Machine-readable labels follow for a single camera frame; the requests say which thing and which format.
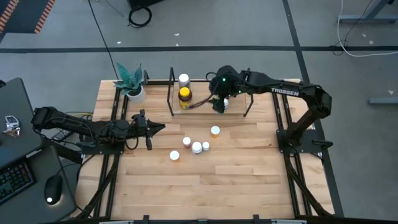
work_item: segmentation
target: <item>potted plant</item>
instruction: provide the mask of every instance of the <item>potted plant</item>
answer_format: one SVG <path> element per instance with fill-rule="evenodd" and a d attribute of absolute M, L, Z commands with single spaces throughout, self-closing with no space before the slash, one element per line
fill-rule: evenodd
<path fill-rule="evenodd" d="M 141 64 L 134 73 L 129 73 L 126 68 L 118 63 L 118 70 L 121 81 L 114 82 L 117 89 L 122 90 L 123 95 L 127 95 L 133 103 L 141 103 L 145 99 L 144 87 L 142 87 L 142 70 Z"/>

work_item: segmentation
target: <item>floor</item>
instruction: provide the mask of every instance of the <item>floor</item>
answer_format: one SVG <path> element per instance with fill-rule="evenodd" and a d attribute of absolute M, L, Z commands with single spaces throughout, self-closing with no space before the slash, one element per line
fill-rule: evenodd
<path fill-rule="evenodd" d="M 127 15 L 126 0 L 109 2 Z M 343 13 L 362 14 L 368 3 L 345 0 Z M 337 42 L 340 1 L 288 0 L 288 4 L 301 46 L 327 47 Z M 92 1 L 92 5 L 107 45 L 129 48 L 130 52 L 112 52 L 113 60 L 131 70 L 142 63 L 151 78 L 167 78 L 170 67 L 176 73 L 204 78 L 206 72 L 226 64 L 237 70 L 250 67 L 272 78 L 302 77 L 283 1 L 166 0 L 151 7 L 152 22 L 141 29 L 128 27 L 105 0 Z M 381 14 L 397 12 L 398 2 L 385 7 Z M 134 15 L 137 21 L 145 16 L 145 12 Z M 342 25 L 341 34 L 350 27 Z M 397 34 L 398 24 L 360 24 L 348 40 L 350 46 L 396 46 Z M 179 51 L 177 44 L 242 48 Z M 244 50 L 251 45 L 292 48 Z M 41 33 L 4 36 L 0 52 L 37 51 L 0 54 L 0 79 L 21 77 L 33 107 L 92 111 L 100 80 L 116 78 L 108 53 L 91 49 L 103 47 L 88 2 L 57 0 Z M 145 52 L 136 47 L 169 47 L 170 51 Z M 64 48 L 72 50 L 65 53 Z M 335 143 L 330 156 L 346 217 L 398 220 L 398 110 L 367 102 L 372 96 L 398 94 L 397 60 L 397 54 L 354 58 L 330 51 L 303 52 L 310 81 L 333 97 L 332 115 L 322 125 L 327 140 Z"/>

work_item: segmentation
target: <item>black desk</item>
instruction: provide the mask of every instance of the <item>black desk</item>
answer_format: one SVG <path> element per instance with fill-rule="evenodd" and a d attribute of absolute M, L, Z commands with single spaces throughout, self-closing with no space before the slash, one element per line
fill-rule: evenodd
<path fill-rule="evenodd" d="M 0 134 L 0 167 L 40 149 L 43 144 L 42 138 L 32 129 L 32 107 L 20 78 L 15 78 L 0 88 L 0 131 L 7 129 L 4 119 L 7 115 L 13 115 L 19 120 L 21 136 L 13 138 Z"/>
<path fill-rule="evenodd" d="M 62 196 L 55 205 L 47 205 L 44 200 L 44 185 L 49 177 L 61 169 L 61 162 L 53 146 L 28 158 L 36 183 L 0 205 L 0 223 L 47 223 L 61 220 L 76 209 L 65 173 L 62 176 Z"/>
<path fill-rule="evenodd" d="M 76 209 L 65 173 L 60 172 L 63 178 L 62 197 L 57 204 L 47 205 L 44 186 L 47 179 L 62 167 L 57 152 L 59 156 L 76 163 L 81 163 L 80 154 L 44 140 L 33 131 L 30 123 L 33 117 L 32 107 L 20 78 L 15 78 L 0 88 L 0 105 L 0 130 L 6 129 L 6 115 L 15 116 L 21 126 L 19 138 L 0 134 L 0 168 L 41 149 L 28 158 L 36 183 L 0 205 L 0 223 L 46 223 L 65 218 Z"/>

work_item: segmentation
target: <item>white cable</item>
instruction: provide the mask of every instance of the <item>white cable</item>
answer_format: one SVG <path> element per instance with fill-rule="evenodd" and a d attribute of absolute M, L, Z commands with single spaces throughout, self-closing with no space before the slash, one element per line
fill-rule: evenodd
<path fill-rule="evenodd" d="M 342 12 L 343 12 L 343 0 L 341 0 L 340 14 L 338 15 L 338 19 L 337 19 L 337 37 L 338 37 L 338 41 L 339 41 L 341 47 L 343 48 L 343 50 L 344 50 L 349 56 L 352 56 L 352 57 L 368 57 L 368 56 L 377 56 L 377 55 L 392 55 L 392 54 L 398 54 L 398 51 L 396 51 L 396 52 L 389 52 L 389 53 L 368 54 L 368 55 L 353 55 L 353 54 L 349 53 L 349 52 L 344 48 L 344 45 L 341 43 L 341 40 L 340 40 L 340 31 L 339 31 L 340 27 L 339 27 L 339 24 L 340 24 L 340 16 L 341 16 Z"/>

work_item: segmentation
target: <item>white plant pot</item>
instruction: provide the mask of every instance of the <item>white plant pot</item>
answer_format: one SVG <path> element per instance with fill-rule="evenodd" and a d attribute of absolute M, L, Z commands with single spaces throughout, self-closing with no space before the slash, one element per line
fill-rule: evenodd
<path fill-rule="evenodd" d="M 138 95 L 130 96 L 130 94 L 127 94 L 127 97 L 129 98 L 131 103 L 142 103 L 145 99 L 145 96 L 146 94 L 143 86 L 141 86 L 141 92 Z"/>

